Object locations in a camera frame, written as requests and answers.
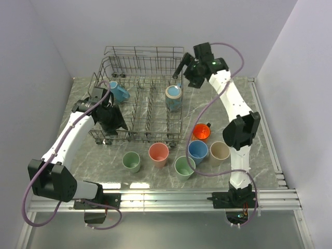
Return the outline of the light blue floral mug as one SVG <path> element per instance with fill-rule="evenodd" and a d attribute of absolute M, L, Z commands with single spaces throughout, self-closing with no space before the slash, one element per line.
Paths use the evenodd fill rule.
<path fill-rule="evenodd" d="M 129 92 L 124 89 L 118 82 L 110 81 L 110 92 L 112 93 L 112 103 L 119 104 L 123 101 L 127 101 L 130 98 Z"/>

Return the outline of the teal patterned mug yellow inside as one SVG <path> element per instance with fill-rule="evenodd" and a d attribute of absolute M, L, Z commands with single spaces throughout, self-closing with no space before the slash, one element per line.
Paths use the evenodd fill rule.
<path fill-rule="evenodd" d="M 165 90 L 165 104 L 171 112 L 177 112 L 182 107 L 183 92 L 179 86 L 171 85 Z"/>

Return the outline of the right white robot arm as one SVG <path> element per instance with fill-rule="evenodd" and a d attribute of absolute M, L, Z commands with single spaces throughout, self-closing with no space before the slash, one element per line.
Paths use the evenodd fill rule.
<path fill-rule="evenodd" d="M 246 104 L 233 82 L 236 73 L 231 73 L 223 58 L 214 57 L 211 43 L 195 45 L 194 55 L 185 53 L 173 78 L 182 73 L 189 86 L 201 88 L 207 81 L 217 96 L 203 109 L 221 100 L 228 115 L 229 124 L 223 130 L 223 139 L 230 148 L 231 169 L 227 198 L 224 209 L 258 207 L 257 186 L 250 175 L 250 150 L 256 136 L 261 116 Z"/>

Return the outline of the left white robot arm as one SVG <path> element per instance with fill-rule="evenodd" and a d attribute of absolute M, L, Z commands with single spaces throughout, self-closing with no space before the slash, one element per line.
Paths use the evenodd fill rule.
<path fill-rule="evenodd" d="M 69 120 L 56 142 L 41 159 L 33 159 L 28 165 L 32 183 L 29 188 L 34 195 L 61 202 L 85 199 L 94 209 L 104 204 L 101 185 L 76 180 L 70 168 L 78 149 L 96 124 L 111 135 L 115 135 L 119 128 L 127 129 L 114 100 L 112 92 L 95 87 L 89 97 L 74 104 Z"/>

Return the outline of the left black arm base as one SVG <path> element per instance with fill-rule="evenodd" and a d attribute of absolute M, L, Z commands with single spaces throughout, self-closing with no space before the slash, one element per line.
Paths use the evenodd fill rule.
<path fill-rule="evenodd" d="M 88 227 L 96 230 L 107 230 L 116 227 L 122 220 L 120 201 L 120 193 L 106 193 L 103 197 L 93 200 L 76 200 L 73 209 L 84 211 L 84 222 Z M 110 211 L 118 212 L 119 219 L 109 227 L 100 227 L 106 222 Z"/>

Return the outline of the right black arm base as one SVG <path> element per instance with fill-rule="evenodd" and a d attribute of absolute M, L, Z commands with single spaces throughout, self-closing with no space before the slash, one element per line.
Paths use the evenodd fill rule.
<path fill-rule="evenodd" d="M 258 206 L 255 193 L 244 189 L 213 192 L 207 199 L 213 202 L 214 209 L 225 209 L 227 221 L 238 227 L 248 222 L 249 209 L 256 210 Z"/>

